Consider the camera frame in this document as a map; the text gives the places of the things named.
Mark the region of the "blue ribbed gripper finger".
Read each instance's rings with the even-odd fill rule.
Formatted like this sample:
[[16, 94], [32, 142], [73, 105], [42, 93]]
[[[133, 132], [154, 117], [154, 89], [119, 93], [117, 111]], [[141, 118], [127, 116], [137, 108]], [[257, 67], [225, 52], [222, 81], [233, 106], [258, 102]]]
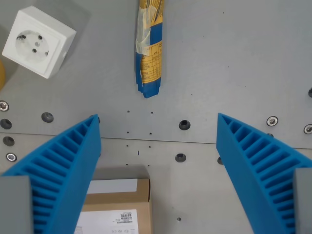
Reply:
[[74, 233], [100, 155], [99, 117], [92, 115], [2, 174], [30, 180], [34, 233]]
[[295, 233], [293, 176], [312, 161], [292, 147], [219, 113], [216, 149], [255, 234]]

